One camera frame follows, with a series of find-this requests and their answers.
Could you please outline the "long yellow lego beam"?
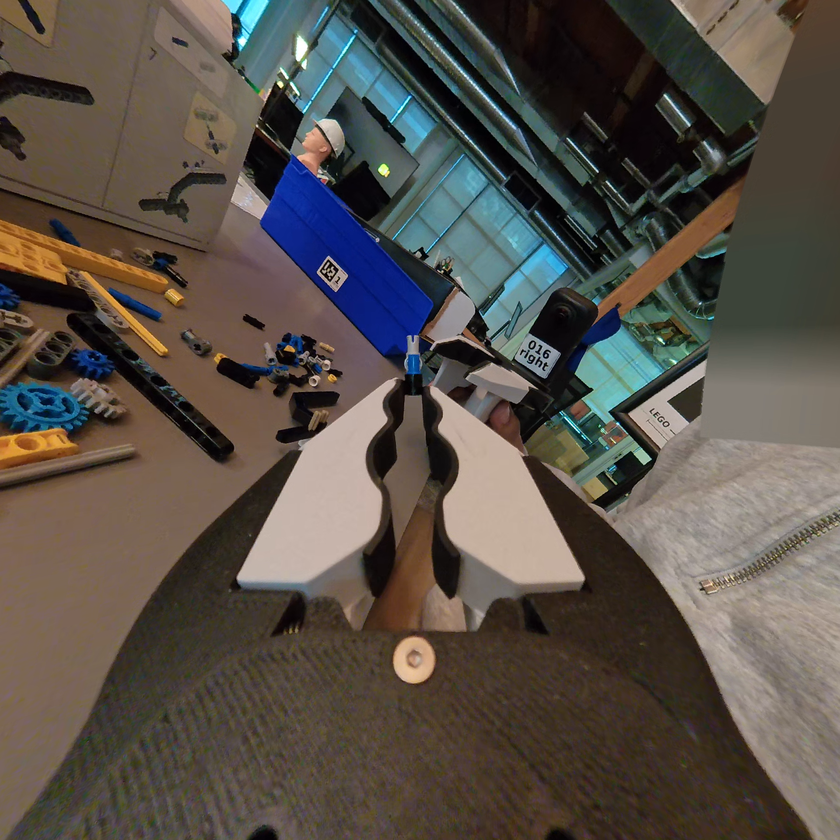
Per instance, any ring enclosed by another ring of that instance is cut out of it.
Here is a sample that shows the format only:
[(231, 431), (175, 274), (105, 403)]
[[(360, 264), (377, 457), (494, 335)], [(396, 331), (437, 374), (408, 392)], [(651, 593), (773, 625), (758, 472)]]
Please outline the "long yellow lego beam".
[(22, 242), (45, 249), (57, 255), (65, 266), (84, 270), (98, 277), (116, 280), (126, 285), (164, 294), (168, 291), (168, 280), (147, 269), (131, 266), (79, 246), (69, 245), (57, 239), (38, 234), (33, 230), (8, 222), (1, 222), (3, 235), (12, 236)]

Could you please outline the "grey zip hoodie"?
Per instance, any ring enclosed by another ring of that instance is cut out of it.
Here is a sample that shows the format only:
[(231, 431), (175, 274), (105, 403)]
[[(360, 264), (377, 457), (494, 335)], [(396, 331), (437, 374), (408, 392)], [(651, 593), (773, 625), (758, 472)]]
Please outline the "grey zip hoodie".
[(608, 514), (521, 459), (585, 577), (501, 651), (524, 836), (838, 838), (838, 449), (699, 417)]

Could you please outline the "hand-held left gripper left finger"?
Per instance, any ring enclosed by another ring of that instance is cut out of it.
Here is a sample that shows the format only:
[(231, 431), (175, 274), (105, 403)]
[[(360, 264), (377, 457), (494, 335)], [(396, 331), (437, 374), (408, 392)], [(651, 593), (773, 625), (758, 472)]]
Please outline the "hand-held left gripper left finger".
[(336, 601), (361, 630), (414, 510), (414, 404), (386, 381), (293, 451), (292, 468), (237, 572), (243, 591)]

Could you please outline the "grey lego gear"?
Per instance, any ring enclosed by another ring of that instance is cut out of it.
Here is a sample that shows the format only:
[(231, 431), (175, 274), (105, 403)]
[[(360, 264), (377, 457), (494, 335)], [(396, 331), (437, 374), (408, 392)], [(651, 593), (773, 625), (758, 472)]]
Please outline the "grey lego gear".
[(79, 404), (104, 421), (114, 422), (129, 413), (122, 398), (109, 386), (80, 378), (69, 388)]

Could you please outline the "black framed sign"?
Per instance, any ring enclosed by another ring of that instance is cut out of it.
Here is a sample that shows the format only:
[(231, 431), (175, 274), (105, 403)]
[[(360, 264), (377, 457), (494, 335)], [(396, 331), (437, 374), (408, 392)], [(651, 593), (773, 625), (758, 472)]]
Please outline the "black framed sign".
[(705, 344), (611, 409), (651, 459), (700, 416), (707, 356)]

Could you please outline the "pile of small lego pins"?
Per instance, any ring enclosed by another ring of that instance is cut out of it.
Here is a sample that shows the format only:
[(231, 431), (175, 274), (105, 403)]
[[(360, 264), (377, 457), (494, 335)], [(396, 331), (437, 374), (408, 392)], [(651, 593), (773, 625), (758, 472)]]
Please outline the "pile of small lego pins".
[(243, 364), (223, 353), (214, 356), (216, 372), (249, 390), (266, 382), (273, 396), (284, 396), (290, 389), (318, 389), (337, 384), (343, 372), (333, 360), (335, 349), (303, 333), (286, 332), (281, 341), (264, 344), (264, 363)]

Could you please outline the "short black lego beam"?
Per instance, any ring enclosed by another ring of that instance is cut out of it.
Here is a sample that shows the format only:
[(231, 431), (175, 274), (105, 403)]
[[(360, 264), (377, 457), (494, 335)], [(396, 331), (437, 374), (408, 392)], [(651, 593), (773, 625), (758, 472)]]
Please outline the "short black lego beam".
[(96, 305), (82, 289), (1, 269), (1, 284), (23, 300), (74, 312), (94, 312)]

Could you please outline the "large blue plastic bin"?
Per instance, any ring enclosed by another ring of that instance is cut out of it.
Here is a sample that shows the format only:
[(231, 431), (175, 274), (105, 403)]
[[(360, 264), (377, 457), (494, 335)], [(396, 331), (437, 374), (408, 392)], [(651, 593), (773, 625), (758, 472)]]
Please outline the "large blue plastic bin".
[(297, 158), (287, 163), (261, 227), (385, 357), (403, 358), (431, 298)]

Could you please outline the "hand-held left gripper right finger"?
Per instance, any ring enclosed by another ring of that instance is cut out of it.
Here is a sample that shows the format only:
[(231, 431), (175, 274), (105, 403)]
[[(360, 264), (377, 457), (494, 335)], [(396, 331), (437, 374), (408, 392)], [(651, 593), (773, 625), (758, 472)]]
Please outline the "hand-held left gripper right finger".
[(585, 574), (527, 460), (437, 387), (422, 400), (430, 476), (440, 485), (434, 576), (460, 600), (467, 629), (496, 601), (580, 591)]

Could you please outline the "large blue lego gear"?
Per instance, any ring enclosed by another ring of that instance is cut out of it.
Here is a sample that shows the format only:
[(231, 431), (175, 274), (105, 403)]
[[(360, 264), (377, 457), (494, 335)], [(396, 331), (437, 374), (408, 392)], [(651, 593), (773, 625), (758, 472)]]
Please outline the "large blue lego gear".
[(68, 391), (39, 383), (13, 384), (1, 391), (2, 423), (19, 433), (83, 427), (90, 412)]

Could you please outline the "light grey lego beam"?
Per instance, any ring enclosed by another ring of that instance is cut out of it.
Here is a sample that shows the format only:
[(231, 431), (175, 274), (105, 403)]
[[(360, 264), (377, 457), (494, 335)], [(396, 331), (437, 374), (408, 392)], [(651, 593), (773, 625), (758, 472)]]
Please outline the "light grey lego beam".
[(97, 287), (89, 274), (78, 269), (66, 269), (66, 280), (69, 285), (86, 292), (94, 303), (98, 319), (117, 333), (131, 332), (131, 327), (125, 318), (114, 306), (105, 299), (101, 290)]

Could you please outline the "lego instruction booklet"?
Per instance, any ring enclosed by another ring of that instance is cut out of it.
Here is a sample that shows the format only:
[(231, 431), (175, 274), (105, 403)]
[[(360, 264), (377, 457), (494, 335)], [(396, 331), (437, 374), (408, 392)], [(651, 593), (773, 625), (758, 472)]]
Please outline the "lego instruction booklet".
[(2, 2), (2, 190), (206, 251), (262, 101), (222, 2)]

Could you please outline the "long grey lego axle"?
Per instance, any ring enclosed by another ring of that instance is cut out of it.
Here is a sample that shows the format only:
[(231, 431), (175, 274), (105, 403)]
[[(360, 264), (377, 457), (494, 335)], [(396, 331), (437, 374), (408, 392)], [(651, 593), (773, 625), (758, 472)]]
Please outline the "long grey lego axle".
[(32, 465), (21, 465), (1, 471), (1, 489), (16, 487), (53, 476), (76, 473), (84, 469), (106, 466), (134, 458), (138, 450), (131, 444), (101, 448), (81, 455), (54, 458)]

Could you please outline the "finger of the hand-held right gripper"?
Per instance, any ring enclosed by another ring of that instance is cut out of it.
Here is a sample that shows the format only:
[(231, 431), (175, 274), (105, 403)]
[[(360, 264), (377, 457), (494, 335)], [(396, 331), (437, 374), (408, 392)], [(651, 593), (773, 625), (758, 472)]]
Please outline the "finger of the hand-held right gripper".
[(473, 386), (465, 410), (481, 422), (489, 419), (500, 402), (515, 406), (529, 393), (527, 380), (498, 364), (476, 367), (465, 376), (465, 381)]
[(439, 359), (439, 366), (430, 386), (446, 394), (457, 388), (469, 388), (467, 374), (494, 361), (492, 354), (483, 345), (462, 335), (435, 342), (430, 352), (433, 357)]

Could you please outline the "short yellow lego beam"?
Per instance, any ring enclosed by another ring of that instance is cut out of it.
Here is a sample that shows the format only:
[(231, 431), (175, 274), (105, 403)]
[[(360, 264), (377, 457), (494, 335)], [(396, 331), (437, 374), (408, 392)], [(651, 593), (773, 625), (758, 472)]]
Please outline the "short yellow lego beam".
[(0, 444), (1, 469), (29, 466), (79, 453), (79, 446), (61, 427), (1, 436)]

